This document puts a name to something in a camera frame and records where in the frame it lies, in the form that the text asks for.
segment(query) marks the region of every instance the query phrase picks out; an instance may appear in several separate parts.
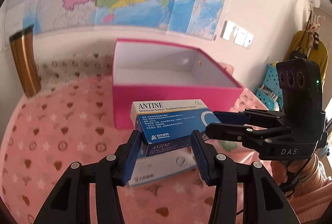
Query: yellow garment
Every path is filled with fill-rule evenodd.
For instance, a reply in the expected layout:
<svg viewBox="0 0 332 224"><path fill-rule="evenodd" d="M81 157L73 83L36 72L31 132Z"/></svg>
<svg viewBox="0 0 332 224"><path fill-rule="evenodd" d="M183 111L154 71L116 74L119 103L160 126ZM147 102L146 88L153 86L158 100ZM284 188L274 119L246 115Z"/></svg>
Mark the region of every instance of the yellow garment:
<svg viewBox="0 0 332 224"><path fill-rule="evenodd" d="M304 33L303 40L300 44L303 33L304 33L304 31L298 31L295 34L295 36L294 36L294 38L293 38L293 40L292 40L292 42L291 42L291 44L288 48L288 51L285 55L285 58L283 59L284 61L288 60L291 52L294 51L294 50L297 50L298 48L303 48L306 53L308 52L307 43L308 43L309 32L306 31ZM323 80L325 78L327 61L328 61L327 48L325 47L323 42L319 41L318 49L314 49L314 48L311 49L310 54L308 56L308 59L311 60L311 61L317 62L317 64L319 65L320 75L321 75L322 83L323 83Z"/></svg>

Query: pink box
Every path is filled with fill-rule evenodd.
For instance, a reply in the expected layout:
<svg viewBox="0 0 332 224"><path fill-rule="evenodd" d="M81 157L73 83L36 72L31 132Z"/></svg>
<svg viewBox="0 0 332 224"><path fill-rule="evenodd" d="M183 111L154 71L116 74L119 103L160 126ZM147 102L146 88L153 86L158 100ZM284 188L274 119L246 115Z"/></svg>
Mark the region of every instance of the pink box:
<svg viewBox="0 0 332 224"><path fill-rule="evenodd" d="M115 127L132 128L134 101L201 99L228 111L243 87L201 49L146 39L117 39L113 62Z"/></svg>

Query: person's hand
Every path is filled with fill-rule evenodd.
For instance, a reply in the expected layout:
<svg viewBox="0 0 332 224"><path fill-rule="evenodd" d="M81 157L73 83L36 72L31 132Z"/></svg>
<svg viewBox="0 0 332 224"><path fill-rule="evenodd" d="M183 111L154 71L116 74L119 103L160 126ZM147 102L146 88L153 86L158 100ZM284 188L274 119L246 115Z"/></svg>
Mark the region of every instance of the person's hand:
<svg viewBox="0 0 332 224"><path fill-rule="evenodd" d="M305 164L307 160L297 160L293 161L288 168L286 168L281 162L273 160L271 161L271 169L272 169L272 177L275 180L275 182L280 185L281 183L287 182L287 170L291 173L296 174L301 167ZM307 175L309 175L313 169L315 168L316 164L316 156L314 155L309 163L304 167L304 169L299 174L300 178L303 178Z"/></svg>

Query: screw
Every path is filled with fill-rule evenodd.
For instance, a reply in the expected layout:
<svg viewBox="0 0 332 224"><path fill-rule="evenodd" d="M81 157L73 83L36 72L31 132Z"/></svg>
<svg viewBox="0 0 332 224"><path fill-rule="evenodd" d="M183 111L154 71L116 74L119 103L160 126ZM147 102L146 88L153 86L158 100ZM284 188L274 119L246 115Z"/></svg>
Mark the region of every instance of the screw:
<svg viewBox="0 0 332 224"><path fill-rule="evenodd" d="M254 162L254 167L256 167L256 168L261 168L263 165L262 165L262 163L260 163L259 161L255 161Z"/></svg>
<svg viewBox="0 0 332 224"><path fill-rule="evenodd" d="M106 157L106 159L108 160L108 161L113 161L113 160L115 160L117 157L115 156L115 154L109 154L107 157Z"/></svg>
<svg viewBox="0 0 332 224"><path fill-rule="evenodd" d="M225 160L226 156L224 154L217 154L217 159L218 160Z"/></svg>
<svg viewBox="0 0 332 224"><path fill-rule="evenodd" d="M79 166L80 164L78 162L74 162L72 165L70 165L72 169L77 169Z"/></svg>

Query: copper tumbler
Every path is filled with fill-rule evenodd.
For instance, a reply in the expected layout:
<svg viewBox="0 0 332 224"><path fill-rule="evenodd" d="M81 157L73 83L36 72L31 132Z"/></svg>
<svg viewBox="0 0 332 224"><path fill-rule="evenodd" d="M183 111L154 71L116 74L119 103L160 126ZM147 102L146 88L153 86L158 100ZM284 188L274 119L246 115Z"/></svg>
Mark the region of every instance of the copper tumbler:
<svg viewBox="0 0 332 224"><path fill-rule="evenodd" d="M9 38L16 70L28 98L36 95L41 89L34 61L33 29L34 26L30 25Z"/></svg>

